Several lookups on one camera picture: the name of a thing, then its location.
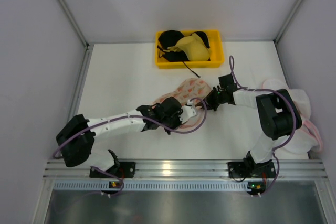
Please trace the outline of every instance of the white wall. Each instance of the white wall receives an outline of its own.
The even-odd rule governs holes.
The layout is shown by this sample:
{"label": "white wall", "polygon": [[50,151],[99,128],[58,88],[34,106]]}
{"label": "white wall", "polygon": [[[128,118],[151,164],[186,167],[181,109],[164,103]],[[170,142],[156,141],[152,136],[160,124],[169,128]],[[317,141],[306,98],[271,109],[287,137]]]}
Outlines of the white wall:
{"label": "white wall", "polygon": [[278,48],[290,85],[310,98],[336,193],[336,0],[306,0]]}
{"label": "white wall", "polygon": [[273,40],[295,0],[67,0],[92,42],[153,41],[158,30],[217,28],[229,40]]}
{"label": "white wall", "polygon": [[29,223],[83,47],[56,0],[0,0],[0,223]]}

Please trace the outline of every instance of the yellow bin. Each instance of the yellow bin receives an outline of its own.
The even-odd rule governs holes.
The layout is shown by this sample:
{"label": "yellow bin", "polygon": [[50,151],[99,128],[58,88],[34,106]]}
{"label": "yellow bin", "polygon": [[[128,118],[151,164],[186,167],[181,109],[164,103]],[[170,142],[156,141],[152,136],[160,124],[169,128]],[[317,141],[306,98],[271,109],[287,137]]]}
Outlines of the yellow bin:
{"label": "yellow bin", "polygon": [[[181,33],[184,36],[189,36],[195,31],[203,31],[208,36],[209,45],[210,45],[210,61],[186,61],[185,63],[190,68],[218,68],[221,64],[224,63],[224,53],[222,49],[221,34],[218,30],[209,29],[209,30],[182,30]],[[158,31],[156,33],[156,45],[155,45],[155,64],[159,68],[185,68],[186,66],[183,62],[169,62],[165,58],[159,56],[162,54],[157,46],[161,46],[159,42],[159,36],[164,31]]]}

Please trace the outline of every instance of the gray floor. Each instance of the gray floor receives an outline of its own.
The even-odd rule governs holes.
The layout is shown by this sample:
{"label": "gray floor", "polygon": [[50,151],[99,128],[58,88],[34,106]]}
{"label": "gray floor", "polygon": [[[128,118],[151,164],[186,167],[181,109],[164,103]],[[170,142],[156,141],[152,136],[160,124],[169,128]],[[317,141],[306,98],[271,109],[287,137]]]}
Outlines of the gray floor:
{"label": "gray floor", "polygon": [[241,192],[124,192],[116,198],[55,191],[45,224],[326,223],[314,183],[278,182],[262,198]]}

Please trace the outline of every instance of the yellow cloth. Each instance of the yellow cloth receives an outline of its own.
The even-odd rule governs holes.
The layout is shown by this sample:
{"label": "yellow cloth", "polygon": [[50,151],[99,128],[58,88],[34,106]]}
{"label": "yellow cloth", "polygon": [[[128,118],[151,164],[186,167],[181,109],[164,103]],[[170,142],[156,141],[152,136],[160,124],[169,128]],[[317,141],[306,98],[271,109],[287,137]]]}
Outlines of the yellow cloth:
{"label": "yellow cloth", "polygon": [[175,46],[168,47],[167,51],[184,51],[189,61],[207,61],[210,58],[210,49],[206,48],[197,34],[180,39]]}

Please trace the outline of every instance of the white table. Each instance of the white table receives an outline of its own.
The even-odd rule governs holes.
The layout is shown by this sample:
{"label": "white table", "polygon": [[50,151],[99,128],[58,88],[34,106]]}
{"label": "white table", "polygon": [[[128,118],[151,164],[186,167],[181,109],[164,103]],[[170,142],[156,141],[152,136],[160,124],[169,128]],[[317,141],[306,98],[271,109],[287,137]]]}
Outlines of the white table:
{"label": "white table", "polygon": [[[98,44],[94,46],[78,113],[86,118],[117,115],[152,104],[181,82],[195,76],[188,69],[159,69],[154,63],[155,44]],[[273,42],[224,42],[225,62],[220,68],[194,69],[210,86],[229,74],[228,57],[235,57],[238,81],[261,87],[268,78],[285,80]],[[186,135],[163,129],[114,137],[102,147],[118,158],[236,159],[258,140],[262,130],[257,110],[221,105],[208,113],[205,124]],[[279,158],[307,159],[279,150]]]}

